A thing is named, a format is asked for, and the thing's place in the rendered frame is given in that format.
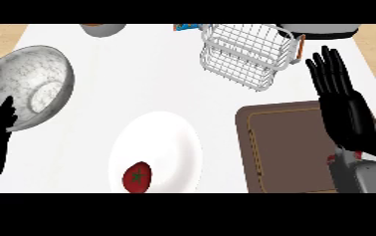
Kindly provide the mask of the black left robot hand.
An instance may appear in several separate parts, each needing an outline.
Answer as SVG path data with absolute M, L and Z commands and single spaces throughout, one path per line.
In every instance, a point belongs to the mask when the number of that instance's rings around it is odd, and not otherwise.
M 13 97 L 9 96 L 0 105 L 0 174 L 3 173 L 7 155 L 7 142 L 12 132 L 7 130 L 13 126 L 18 116 L 15 115 Z

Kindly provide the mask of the grey speckled metal bowl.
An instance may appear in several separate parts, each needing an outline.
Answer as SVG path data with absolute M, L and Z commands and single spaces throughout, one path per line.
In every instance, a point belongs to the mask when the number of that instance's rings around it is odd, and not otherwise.
M 13 98 L 19 131 L 47 121 L 64 108 L 75 85 L 71 62 L 50 46 L 28 46 L 0 58 L 0 105 Z

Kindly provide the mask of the brown tray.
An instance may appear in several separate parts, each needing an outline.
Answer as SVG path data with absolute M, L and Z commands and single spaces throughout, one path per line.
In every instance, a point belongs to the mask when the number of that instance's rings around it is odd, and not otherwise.
M 327 136 L 319 102 L 242 107 L 235 115 L 249 193 L 330 193 Z

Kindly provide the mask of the blue and orange box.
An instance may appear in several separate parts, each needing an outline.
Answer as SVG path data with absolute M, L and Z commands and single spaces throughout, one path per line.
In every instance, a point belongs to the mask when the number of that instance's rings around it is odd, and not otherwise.
M 201 24 L 174 24 L 174 31 L 201 29 Z

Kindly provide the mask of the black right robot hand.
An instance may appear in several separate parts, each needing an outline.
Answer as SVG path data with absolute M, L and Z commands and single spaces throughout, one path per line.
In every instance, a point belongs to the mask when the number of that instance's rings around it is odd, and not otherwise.
M 322 47 L 305 60 L 319 95 L 326 132 L 335 144 L 376 156 L 376 120 L 363 95 L 354 90 L 336 49 Z

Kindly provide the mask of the white oval plate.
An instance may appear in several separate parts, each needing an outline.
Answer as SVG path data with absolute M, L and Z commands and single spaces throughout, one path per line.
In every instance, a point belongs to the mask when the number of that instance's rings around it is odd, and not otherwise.
M 109 158 L 114 192 L 130 193 L 123 177 L 127 169 L 140 161 L 152 168 L 152 184 L 145 193 L 195 192 L 202 150 L 193 127 L 179 115 L 153 112 L 125 126 Z

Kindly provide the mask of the grey and black appliance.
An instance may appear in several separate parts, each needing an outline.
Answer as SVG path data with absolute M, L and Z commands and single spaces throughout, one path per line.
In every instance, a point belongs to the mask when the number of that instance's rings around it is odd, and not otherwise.
M 277 24 L 294 37 L 305 35 L 307 40 L 347 39 L 358 31 L 360 24 Z

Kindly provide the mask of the red tomato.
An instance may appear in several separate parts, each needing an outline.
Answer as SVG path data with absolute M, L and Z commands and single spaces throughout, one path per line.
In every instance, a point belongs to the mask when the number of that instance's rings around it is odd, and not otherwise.
M 143 162 L 137 162 L 125 171 L 123 184 L 130 193 L 145 193 L 152 184 L 152 168 Z

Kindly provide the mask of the grey round pot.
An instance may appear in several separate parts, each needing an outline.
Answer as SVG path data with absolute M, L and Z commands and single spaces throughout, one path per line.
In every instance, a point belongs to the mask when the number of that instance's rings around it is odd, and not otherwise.
M 92 37 L 105 38 L 118 34 L 125 28 L 125 24 L 99 24 L 99 25 L 81 25 L 86 33 Z

